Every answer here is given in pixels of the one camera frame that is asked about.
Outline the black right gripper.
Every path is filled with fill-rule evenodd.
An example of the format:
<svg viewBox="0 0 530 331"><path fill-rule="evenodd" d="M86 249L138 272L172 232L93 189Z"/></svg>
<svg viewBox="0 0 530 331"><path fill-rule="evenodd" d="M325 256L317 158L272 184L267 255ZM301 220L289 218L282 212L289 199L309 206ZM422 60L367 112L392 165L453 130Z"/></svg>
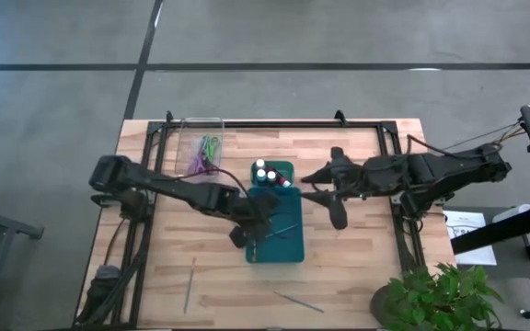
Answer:
<svg viewBox="0 0 530 331"><path fill-rule="evenodd" d="M386 158L369 158L362 165L355 164L338 146L330 149L330 161L313 174L302 177L302 183L331 183L338 173L338 197L327 190L303 192L301 197L328 210L331 224L336 230L348 225L348 217L342 199L352 197L382 197L386 190L371 179L387 167Z"/></svg>

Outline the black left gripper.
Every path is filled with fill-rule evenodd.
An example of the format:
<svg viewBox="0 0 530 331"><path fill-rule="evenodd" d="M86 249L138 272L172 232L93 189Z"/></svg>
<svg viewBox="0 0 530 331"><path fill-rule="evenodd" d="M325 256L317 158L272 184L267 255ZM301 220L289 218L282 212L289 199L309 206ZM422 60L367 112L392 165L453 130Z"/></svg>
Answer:
<svg viewBox="0 0 530 331"><path fill-rule="evenodd" d="M280 205L281 199L275 192L262 190L258 197L242 196L238 189L227 194L229 213L227 220L238 225L229 233L229 238L236 248L245 248L249 232L268 224L269 216Z"/></svg>

